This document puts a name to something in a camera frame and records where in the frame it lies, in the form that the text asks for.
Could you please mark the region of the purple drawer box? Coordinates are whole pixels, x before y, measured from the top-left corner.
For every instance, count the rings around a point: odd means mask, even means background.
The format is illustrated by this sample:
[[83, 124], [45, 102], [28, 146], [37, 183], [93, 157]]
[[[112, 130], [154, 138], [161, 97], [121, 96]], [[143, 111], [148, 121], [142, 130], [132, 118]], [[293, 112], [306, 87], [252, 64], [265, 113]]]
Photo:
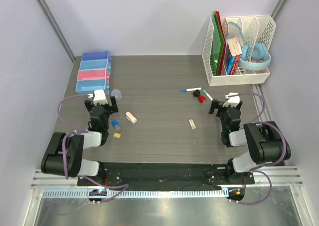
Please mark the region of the purple drawer box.
[[82, 61], [91, 61], [91, 60], [111, 60], [112, 56], [109, 51], [93, 51], [93, 52], [84, 52], [82, 54]]

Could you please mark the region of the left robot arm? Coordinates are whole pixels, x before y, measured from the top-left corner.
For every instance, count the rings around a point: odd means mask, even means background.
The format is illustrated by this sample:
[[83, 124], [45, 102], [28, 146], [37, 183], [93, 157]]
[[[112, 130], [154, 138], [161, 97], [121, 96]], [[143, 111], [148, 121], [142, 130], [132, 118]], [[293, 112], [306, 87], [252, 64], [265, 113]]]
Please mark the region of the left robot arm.
[[85, 148], [103, 146], [109, 136], [109, 118], [117, 113], [116, 97], [89, 94], [84, 101], [90, 120], [86, 128], [76, 128], [72, 133], [54, 132], [42, 158], [40, 169], [44, 174], [77, 177], [89, 176], [96, 186], [106, 180], [104, 165], [83, 158]]

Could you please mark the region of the clear tape roll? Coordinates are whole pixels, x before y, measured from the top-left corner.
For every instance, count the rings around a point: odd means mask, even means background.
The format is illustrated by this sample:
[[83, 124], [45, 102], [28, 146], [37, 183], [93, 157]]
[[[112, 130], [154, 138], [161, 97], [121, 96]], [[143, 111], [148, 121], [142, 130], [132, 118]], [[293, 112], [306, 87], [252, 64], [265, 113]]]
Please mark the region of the clear tape roll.
[[122, 92], [119, 89], [112, 89], [111, 96], [115, 97], [117, 101], [121, 101], [122, 99]]

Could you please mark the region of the pink eraser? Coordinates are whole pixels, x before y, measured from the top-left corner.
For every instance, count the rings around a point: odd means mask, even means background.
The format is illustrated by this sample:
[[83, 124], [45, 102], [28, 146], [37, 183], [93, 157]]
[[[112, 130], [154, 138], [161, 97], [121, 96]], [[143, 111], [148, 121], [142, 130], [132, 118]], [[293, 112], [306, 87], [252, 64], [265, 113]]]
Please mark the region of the pink eraser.
[[137, 119], [135, 116], [133, 116], [132, 113], [126, 112], [126, 118], [132, 123], [135, 124], [137, 122]]

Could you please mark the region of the light blue drawer box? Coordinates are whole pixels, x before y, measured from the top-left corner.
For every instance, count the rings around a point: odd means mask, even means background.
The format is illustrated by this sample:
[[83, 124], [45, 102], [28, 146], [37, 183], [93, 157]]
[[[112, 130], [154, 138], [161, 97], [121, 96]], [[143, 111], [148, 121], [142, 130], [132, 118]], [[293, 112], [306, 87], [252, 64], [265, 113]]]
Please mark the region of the light blue drawer box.
[[78, 95], [92, 94], [96, 90], [103, 90], [109, 94], [109, 83], [107, 79], [80, 80], [76, 82], [75, 92]]

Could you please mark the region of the pink drawer box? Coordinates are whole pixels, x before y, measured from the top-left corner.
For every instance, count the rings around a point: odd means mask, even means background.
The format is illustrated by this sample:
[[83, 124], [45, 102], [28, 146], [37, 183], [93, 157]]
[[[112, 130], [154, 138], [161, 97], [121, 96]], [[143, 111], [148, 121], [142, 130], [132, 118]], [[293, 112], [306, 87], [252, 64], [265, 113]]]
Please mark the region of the pink drawer box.
[[77, 81], [109, 79], [110, 74], [108, 69], [91, 69], [79, 70], [77, 73]]

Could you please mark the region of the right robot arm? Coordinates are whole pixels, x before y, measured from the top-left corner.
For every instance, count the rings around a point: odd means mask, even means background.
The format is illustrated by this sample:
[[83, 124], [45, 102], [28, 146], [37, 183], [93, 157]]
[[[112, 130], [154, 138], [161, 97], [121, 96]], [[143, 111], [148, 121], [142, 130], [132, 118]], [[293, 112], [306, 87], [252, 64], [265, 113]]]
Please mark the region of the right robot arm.
[[221, 141], [226, 147], [247, 146], [248, 151], [228, 160], [225, 170], [211, 173], [211, 177], [223, 176], [222, 183], [243, 184], [252, 177], [251, 169], [273, 166], [290, 159], [291, 149], [274, 121], [246, 123], [240, 128], [242, 101], [228, 99], [211, 102], [210, 114], [217, 111], [221, 121]]

